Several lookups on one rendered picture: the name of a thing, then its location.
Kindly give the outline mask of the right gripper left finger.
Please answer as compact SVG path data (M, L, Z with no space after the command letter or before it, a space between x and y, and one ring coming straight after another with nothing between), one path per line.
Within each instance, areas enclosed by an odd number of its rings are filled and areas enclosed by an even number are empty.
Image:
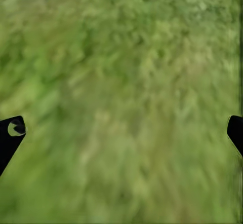
M22 116L0 121L0 176L24 139L26 131Z

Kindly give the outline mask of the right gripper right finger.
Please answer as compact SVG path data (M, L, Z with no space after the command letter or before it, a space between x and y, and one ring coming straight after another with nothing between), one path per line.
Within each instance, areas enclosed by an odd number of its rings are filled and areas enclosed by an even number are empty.
M243 156L243 118L234 115L231 116L227 133Z

